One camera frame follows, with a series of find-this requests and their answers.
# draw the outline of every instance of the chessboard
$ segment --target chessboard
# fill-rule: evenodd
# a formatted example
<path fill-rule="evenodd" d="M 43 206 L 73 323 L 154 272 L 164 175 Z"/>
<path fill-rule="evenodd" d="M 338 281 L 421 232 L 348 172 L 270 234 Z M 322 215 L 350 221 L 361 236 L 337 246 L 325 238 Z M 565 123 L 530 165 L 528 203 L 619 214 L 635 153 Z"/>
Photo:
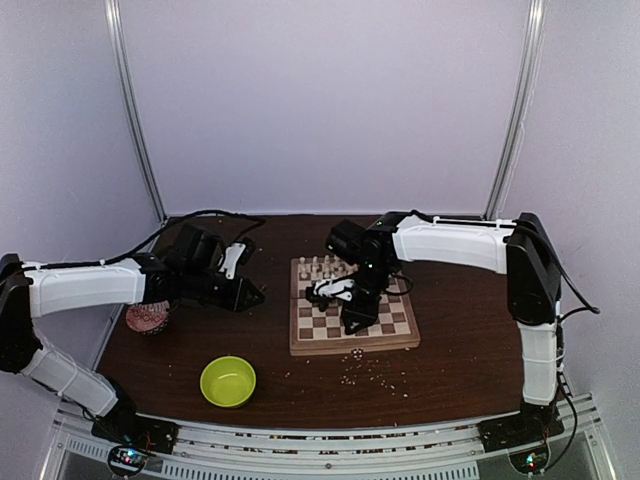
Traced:
<path fill-rule="evenodd" d="M 346 335 L 340 320 L 341 303 L 333 301 L 321 312 L 305 299 L 305 289 L 316 280 L 340 278 L 355 272 L 335 256 L 291 261 L 291 308 L 289 351 L 293 356 L 334 355 L 354 349 L 374 352 L 415 348 L 420 344 L 409 295 L 383 294 L 376 323 L 354 335 Z M 392 278 L 390 292 L 407 288 L 401 278 Z"/>

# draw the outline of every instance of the vertical metal post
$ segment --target vertical metal post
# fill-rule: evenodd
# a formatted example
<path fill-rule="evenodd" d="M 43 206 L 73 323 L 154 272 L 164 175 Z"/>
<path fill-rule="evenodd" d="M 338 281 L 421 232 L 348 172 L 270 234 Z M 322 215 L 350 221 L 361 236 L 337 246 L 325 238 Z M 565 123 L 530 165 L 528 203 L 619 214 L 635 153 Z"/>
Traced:
<path fill-rule="evenodd" d="M 522 51 L 520 75 L 518 76 L 518 85 L 516 87 L 516 96 L 511 111 L 511 119 L 502 148 L 500 164 L 498 165 L 498 171 L 496 172 L 489 202 L 485 210 L 485 218 L 488 220 L 494 220 L 496 218 L 501 208 L 501 202 L 509 187 L 510 174 L 518 153 L 522 122 L 524 120 L 527 103 L 530 99 L 532 84 L 535 79 L 542 39 L 544 13 L 545 0 L 531 0 L 527 31 Z"/>
<path fill-rule="evenodd" d="M 120 20 L 120 2 L 119 0 L 105 0 L 105 8 L 109 34 L 111 36 L 111 42 L 116 56 L 118 73 L 120 74 L 120 85 L 122 87 L 122 95 L 124 97 L 124 103 L 127 111 L 129 129 L 131 130 L 138 162 L 140 163 L 142 176 L 149 196 L 151 197 L 153 208 L 156 216 L 158 217 L 158 221 L 163 222 L 166 219 L 166 212 L 164 205 L 162 204 L 158 184 L 156 183 L 153 175 L 153 169 L 151 168 L 151 162 L 149 161 L 149 153 L 144 141 L 144 135 L 142 134 L 142 124 L 140 122 L 138 107 L 136 105 L 136 99 L 133 92 L 133 83 L 131 81 L 131 72 L 129 70 L 129 62 L 127 60 L 124 33 L 122 31 L 122 22 Z"/>

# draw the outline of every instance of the dark wooden table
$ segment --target dark wooden table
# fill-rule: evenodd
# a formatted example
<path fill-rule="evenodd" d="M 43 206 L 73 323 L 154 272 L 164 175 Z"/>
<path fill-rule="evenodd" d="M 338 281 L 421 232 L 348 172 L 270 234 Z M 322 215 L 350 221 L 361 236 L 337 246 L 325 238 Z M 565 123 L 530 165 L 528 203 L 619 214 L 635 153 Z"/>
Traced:
<path fill-rule="evenodd" d="M 411 301 L 422 335 L 416 349 L 365 353 L 361 362 L 343 355 L 290 356 L 290 261 L 324 255 L 325 238 L 340 219 L 269 218 L 250 235 L 259 250 L 241 269 L 256 285 L 266 286 L 263 305 L 244 313 L 181 306 L 155 337 L 134 333 L 121 319 L 99 372 L 117 379 L 143 413 L 229 425 L 376 427 L 517 410 L 523 381 L 520 338 L 506 310 L 505 278 L 488 271 L 406 265 L 404 273 L 415 283 Z M 368 225 L 373 219 L 355 220 Z M 245 225 L 218 218 L 196 223 L 227 241 Z M 167 232 L 159 247 L 176 230 Z M 251 362 L 258 377 L 250 403 L 237 410 L 209 404 L 199 388 L 202 369 L 229 354 Z M 341 383 L 345 376 L 355 385 Z"/>

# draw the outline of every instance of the yellow-green bowl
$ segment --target yellow-green bowl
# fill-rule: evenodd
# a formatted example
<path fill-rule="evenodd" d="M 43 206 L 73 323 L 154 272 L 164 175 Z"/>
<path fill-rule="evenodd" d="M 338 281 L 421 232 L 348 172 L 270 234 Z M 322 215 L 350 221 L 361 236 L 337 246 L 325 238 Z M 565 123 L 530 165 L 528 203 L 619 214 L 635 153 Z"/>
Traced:
<path fill-rule="evenodd" d="M 249 401 L 256 388 L 256 372 L 240 357 L 220 357 L 200 375 L 204 398 L 217 407 L 238 408 Z"/>

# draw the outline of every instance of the white wall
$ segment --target white wall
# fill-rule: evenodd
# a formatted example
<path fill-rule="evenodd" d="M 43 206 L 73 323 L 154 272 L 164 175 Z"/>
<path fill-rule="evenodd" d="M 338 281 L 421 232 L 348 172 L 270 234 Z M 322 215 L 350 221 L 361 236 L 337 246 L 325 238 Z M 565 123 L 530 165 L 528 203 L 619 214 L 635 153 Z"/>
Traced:
<path fill-rule="evenodd" d="M 104 3 L 0 1 L 0 255 L 106 257 L 155 226 L 127 130 Z M 37 323 L 85 364 L 109 307 Z M 0 479 L 35 478 L 56 399 L 0 374 Z"/>
<path fill-rule="evenodd" d="M 504 214 L 538 213 L 602 315 L 567 326 L 623 478 L 640 478 L 640 2 L 549 2 L 533 104 Z"/>
<path fill-rule="evenodd" d="M 529 1 L 121 3 L 170 213 L 484 211 Z"/>

